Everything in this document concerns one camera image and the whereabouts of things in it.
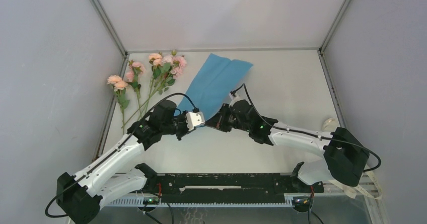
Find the blue wrapping paper sheet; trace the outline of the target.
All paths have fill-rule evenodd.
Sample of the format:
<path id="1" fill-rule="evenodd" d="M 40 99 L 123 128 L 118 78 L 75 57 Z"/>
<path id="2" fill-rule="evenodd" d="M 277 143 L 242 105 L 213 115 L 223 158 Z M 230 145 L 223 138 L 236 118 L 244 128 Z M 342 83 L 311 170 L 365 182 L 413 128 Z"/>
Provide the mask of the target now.
<path id="1" fill-rule="evenodd" d="M 213 53 L 185 53 L 187 65 L 172 92 L 185 93 L 206 120 L 221 108 L 229 92 L 252 68 L 253 64 Z"/>

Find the pink flower bunch stem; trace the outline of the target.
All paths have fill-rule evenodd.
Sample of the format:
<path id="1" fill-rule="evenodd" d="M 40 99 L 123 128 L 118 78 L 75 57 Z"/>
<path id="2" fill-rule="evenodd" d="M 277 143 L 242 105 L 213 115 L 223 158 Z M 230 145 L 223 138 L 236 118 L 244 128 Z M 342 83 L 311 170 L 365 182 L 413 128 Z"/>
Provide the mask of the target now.
<path id="1" fill-rule="evenodd" d="M 148 55 L 148 63 L 143 65 L 146 72 L 139 79 L 142 116 L 148 111 L 151 98 L 156 94 L 162 95 L 168 91 L 176 80 L 183 75 L 187 60 L 183 54 L 173 50 L 170 54 L 151 53 Z M 125 124 L 134 119 L 141 119 L 138 113 L 138 104 L 137 110 L 125 121 Z"/>

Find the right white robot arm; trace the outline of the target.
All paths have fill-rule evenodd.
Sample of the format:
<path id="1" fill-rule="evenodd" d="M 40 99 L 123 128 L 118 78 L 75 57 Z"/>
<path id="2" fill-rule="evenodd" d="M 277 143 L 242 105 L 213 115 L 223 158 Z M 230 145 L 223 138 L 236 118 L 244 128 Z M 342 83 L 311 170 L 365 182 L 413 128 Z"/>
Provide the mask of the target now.
<path id="1" fill-rule="evenodd" d="M 291 185 L 298 192 L 329 180 L 356 187 L 370 156 L 346 128 L 337 127 L 332 132 L 294 128 L 260 115 L 246 100 L 223 104 L 206 125 L 222 132 L 238 129 L 259 144 L 292 147 L 318 156 L 317 161 L 302 163 L 291 177 Z"/>

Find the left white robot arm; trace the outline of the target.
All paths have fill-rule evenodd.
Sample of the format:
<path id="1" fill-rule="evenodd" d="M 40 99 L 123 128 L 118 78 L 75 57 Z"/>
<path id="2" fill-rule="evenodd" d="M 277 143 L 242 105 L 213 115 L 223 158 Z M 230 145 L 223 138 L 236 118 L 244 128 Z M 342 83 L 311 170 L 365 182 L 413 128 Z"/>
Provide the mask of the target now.
<path id="1" fill-rule="evenodd" d="M 113 200 L 129 192 L 142 189 L 152 192 L 157 178 L 134 167 L 127 174 L 114 175 L 136 156 L 159 142 L 164 135 L 175 135 L 178 140 L 204 125 L 199 109 L 175 115 L 176 104 L 169 100 L 158 102 L 107 153 L 82 170 L 60 175 L 56 184 L 54 202 L 74 223 L 89 223 L 99 211 Z"/>

